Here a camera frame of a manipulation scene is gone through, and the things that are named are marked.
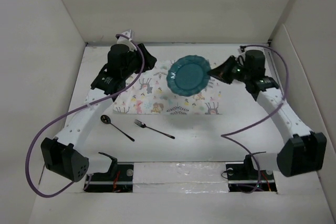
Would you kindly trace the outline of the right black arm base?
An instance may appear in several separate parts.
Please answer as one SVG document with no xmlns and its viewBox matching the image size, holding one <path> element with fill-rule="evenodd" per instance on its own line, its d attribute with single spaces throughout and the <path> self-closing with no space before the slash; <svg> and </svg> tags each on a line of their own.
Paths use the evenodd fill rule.
<svg viewBox="0 0 336 224">
<path fill-rule="evenodd" d="M 254 168 L 251 155 L 247 154 L 242 162 L 228 162 L 221 172 L 221 177 L 228 182 L 229 192 L 251 193 L 257 187 L 256 192 L 277 192 L 275 177 L 271 170 L 258 170 Z"/>
</svg>

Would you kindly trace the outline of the patterned cloth placemat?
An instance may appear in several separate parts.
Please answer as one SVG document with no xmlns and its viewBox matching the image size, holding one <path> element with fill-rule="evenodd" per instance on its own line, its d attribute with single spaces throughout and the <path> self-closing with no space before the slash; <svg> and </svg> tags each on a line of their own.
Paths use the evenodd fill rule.
<svg viewBox="0 0 336 224">
<path fill-rule="evenodd" d="M 130 89 L 114 102 L 114 113 L 219 115 L 222 92 L 219 82 L 210 78 L 205 89 L 190 97 L 178 96 L 168 88 L 166 76 L 174 60 L 158 61 L 154 68 L 141 74 Z"/>
</svg>

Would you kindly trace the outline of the black fork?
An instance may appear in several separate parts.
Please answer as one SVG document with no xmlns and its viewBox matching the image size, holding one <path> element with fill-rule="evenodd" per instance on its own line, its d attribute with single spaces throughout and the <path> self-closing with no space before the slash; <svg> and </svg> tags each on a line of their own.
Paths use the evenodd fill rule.
<svg viewBox="0 0 336 224">
<path fill-rule="evenodd" d="M 134 123 L 135 123 L 137 126 L 143 128 L 143 129 L 147 128 L 147 129 L 153 130 L 153 131 L 155 131 L 155 132 L 157 132 L 157 133 L 160 133 L 160 134 L 162 134 L 162 135 L 164 135 L 164 136 L 167 136 L 167 137 L 169 137 L 169 138 L 171 138 L 171 139 L 175 139 L 175 137 L 174 137 L 173 135 L 170 135 L 170 134 L 167 134 L 167 133 L 158 131 L 158 130 L 152 128 L 152 127 L 147 126 L 146 124 L 142 123 L 142 122 L 139 121 L 139 120 L 134 120 Z"/>
</svg>

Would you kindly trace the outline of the black spoon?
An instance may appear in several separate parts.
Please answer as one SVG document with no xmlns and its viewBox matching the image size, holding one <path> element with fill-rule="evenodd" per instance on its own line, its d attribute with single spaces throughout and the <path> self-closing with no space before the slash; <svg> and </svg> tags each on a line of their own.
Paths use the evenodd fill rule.
<svg viewBox="0 0 336 224">
<path fill-rule="evenodd" d="M 107 125 L 112 125 L 115 129 L 117 129 L 120 133 L 122 133 L 124 136 L 126 136 L 129 140 L 131 140 L 132 142 L 135 142 L 135 139 L 132 138 L 131 136 L 129 136 L 127 133 L 125 133 L 124 131 L 122 131 L 121 129 L 119 129 L 118 127 L 116 127 L 114 124 L 112 124 L 111 119 L 109 116 L 107 115 L 102 115 L 100 117 L 100 120 L 102 123 L 107 124 Z"/>
</svg>

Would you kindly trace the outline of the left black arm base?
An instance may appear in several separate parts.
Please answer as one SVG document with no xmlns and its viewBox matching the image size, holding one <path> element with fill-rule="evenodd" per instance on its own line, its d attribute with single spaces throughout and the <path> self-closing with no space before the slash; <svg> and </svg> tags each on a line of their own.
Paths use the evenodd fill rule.
<svg viewBox="0 0 336 224">
<path fill-rule="evenodd" d="M 83 190 L 87 193 L 132 193 L 133 192 L 133 163 L 119 163 L 116 157 L 113 157 L 104 152 L 99 152 L 100 155 L 106 157 L 101 160 L 92 161 L 93 165 L 102 164 L 103 167 L 109 165 L 109 169 L 103 172 L 87 174 Z"/>
</svg>

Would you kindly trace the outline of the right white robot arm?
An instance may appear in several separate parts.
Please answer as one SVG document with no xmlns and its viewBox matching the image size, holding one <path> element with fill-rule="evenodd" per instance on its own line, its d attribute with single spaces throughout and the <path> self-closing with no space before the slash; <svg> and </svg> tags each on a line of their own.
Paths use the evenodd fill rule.
<svg viewBox="0 0 336 224">
<path fill-rule="evenodd" d="M 287 88 L 266 75 L 264 52 L 254 45 L 241 46 L 238 57 L 230 56 L 208 75 L 226 84 L 245 84 L 247 92 L 272 119 L 284 145 L 279 153 L 255 153 L 245 157 L 243 173 L 254 179 L 262 170 L 278 171 L 286 177 L 319 171 L 323 166 L 327 138 L 314 132 L 296 115 L 286 100 Z"/>
</svg>

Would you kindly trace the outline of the teal scalloped plate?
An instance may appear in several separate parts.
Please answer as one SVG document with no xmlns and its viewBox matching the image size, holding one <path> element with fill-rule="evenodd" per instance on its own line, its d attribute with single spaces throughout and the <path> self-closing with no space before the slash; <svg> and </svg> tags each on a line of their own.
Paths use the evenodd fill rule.
<svg viewBox="0 0 336 224">
<path fill-rule="evenodd" d="M 207 87 L 210 70 L 211 66 L 204 57 L 198 55 L 182 57 L 168 70 L 167 86 L 179 96 L 193 96 Z"/>
</svg>

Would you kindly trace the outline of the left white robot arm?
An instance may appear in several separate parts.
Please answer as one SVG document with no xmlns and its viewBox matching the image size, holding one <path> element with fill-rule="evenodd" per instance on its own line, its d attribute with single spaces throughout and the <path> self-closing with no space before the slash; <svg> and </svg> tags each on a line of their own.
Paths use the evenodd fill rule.
<svg viewBox="0 0 336 224">
<path fill-rule="evenodd" d="M 126 84 L 131 75 L 151 70 L 156 63 L 144 44 L 133 41 L 132 30 L 116 37 L 117 43 L 108 52 L 108 62 L 93 80 L 82 108 L 54 138 L 45 138 L 41 143 L 46 168 L 72 182 L 80 181 L 92 171 L 89 158 L 80 151 L 103 112 L 131 87 Z"/>
</svg>

